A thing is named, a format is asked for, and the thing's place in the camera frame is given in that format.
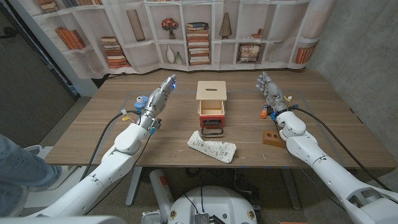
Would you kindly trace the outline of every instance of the jeans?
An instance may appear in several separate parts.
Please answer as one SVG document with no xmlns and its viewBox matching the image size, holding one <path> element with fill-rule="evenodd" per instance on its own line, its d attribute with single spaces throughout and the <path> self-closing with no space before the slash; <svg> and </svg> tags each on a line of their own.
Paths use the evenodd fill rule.
<svg viewBox="0 0 398 224">
<path fill-rule="evenodd" d="M 8 216 L 18 205 L 21 185 L 50 187 L 60 174 L 60 166 L 48 165 L 0 134 L 0 217 Z"/>
</svg>

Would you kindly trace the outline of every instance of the yellow tag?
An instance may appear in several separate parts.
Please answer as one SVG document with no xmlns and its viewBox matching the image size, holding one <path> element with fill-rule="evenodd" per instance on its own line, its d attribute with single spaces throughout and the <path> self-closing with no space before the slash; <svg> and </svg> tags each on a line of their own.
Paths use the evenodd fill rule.
<svg viewBox="0 0 398 224">
<path fill-rule="evenodd" d="M 286 101 L 290 102 L 290 99 L 288 99 L 286 96 L 284 96 L 284 97 L 285 97 L 285 100 L 286 100 Z"/>
</svg>

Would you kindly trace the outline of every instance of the black metal handle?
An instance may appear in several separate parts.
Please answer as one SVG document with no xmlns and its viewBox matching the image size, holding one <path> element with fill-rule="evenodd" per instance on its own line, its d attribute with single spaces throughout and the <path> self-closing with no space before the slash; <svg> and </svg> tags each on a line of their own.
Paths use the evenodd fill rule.
<svg viewBox="0 0 398 224">
<path fill-rule="evenodd" d="M 5 27 L 3 29 L 4 34 L 3 36 L 0 36 L 0 39 L 8 39 L 11 37 L 15 37 L 18 34 L 18 31 L 16 31 L 14 28 L 12 27 Z"/>
<path fill-rule="evenodd" d="M 207 133 L 207 134 L 205 134 L 205 133 L 203 132 L 203 130 L 205 129 L 205 126 L 214 126 L 214 125 L 220 126 L 220 129 L 221 129 L 221 132 L 220 132 L 220 133 Z M 210 135 L 220 135 L 220 134 L 223 134 L 223 133 L 224 133 L 224 129 L 223 129 L 223 127 L 221 126 L 221 122 L 209 121 L 209 120 L 203 121 L 203 125 L 202 125 L 202 127 L 201 127 L 201 134 L 202 134 L 202 135 L 204 135 L 204 136 L 210 136 Z"/>
</svg>

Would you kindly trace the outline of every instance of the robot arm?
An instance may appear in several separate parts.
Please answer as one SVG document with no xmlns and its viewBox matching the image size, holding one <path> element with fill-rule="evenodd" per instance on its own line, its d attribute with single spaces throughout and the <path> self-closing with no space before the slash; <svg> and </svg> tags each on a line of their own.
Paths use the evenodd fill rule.
<svg viewBox="0 0 398 224">
<path fill-rule="evenodd" d="M 54 204 L 29 217 L 67 217 L 84 215 L 100 194 L 113 182 L 132 169 L 141 147 L 150 130 L 160 126 L 155 118 L 166 106 L 167 98 L 175 88 L 175 75 L 168 77 L 149 97 L 140 118 L 130 124 L 115 139 L 114 145 L 105 153 L 101 164 Z"/>
<path fill-rule="evenodd" d="M 398 220 L 398 194 L 365 184 L 328 156 L 306 131 L 305 123 L 288 110 L 282 91 L 263 72 L 257 87 L 274 110 L 275 122 L 287 150 L 308 164 L 336 195 L 355 223 L 395 223 Z"/>
</svg>

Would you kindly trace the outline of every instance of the wooden box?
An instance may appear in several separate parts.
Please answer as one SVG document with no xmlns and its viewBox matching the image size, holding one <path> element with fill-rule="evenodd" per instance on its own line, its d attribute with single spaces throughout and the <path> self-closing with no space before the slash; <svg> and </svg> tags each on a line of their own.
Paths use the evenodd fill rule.
<svg viewBox="0 0 398 224">
<path fill-rule="evenodd" d="M 225 81 L 199 81 L 197 89 L 200 127 L 205 121 L 214 121 L 224 127 L 225 122 Z"/>
</svg>

